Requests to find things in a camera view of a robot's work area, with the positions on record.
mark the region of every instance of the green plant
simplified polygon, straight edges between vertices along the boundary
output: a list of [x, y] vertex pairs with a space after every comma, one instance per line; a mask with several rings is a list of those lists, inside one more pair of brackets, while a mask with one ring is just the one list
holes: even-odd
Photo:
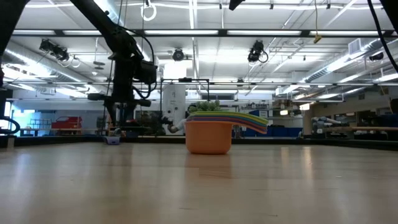
[[220, 101], [216, 100], [214, 102], [197, 102], [196, 107], [191, 106], [189, 108], [189, 113], [194, 113], [197, 111], [222, 111], [222, 109], [220, 108]]

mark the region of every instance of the black robotic arm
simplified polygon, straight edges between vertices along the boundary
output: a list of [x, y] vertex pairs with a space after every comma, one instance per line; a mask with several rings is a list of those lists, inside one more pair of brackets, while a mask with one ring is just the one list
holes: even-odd
[[[119, 108], [134, 110], [136, 105], [150, 106], [145, 99], [135, 100], [132, 90], [133, 79], [147, 85], [156, 82], [154, 62], [143, 60], [136, 40], [125, 30], [115, 24], [93, 0], [70, 0], [76, 8], [98, 29], [107, 45], [113, 51], [109, 59], [114, 60], [113, 92], [111, 96], [91, 94], [89, 100], [104, 100], [113, 124], [116, 124], [116, 103]], [[2, 57], [12, 32], [29, 0], [0, 1], [0, 58]], [[0, 87], [3, 72], [0, 69]]]

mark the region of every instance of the orange bowl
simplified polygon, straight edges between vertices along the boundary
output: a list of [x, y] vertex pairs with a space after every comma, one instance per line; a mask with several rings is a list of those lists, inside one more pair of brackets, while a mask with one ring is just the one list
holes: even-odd
[[217, 121], [185, 123], [185, 144], [194, 154], [226, 154], [231, 149], [232, 124]]

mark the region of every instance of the metal rack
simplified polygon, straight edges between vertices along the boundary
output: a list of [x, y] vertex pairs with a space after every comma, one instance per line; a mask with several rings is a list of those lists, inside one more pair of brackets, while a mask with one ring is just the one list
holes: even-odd
[[32, 129], [50, 129], [52, 124], [51, 119], [30, 119], [29, 126]]

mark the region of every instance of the red machine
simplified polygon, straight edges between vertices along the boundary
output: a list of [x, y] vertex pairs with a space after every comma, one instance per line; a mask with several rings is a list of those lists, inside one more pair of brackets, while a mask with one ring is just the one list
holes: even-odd
[[51, 124], [52, 129], [76, 129], [81, 128], [81, 117], [62, 116]]

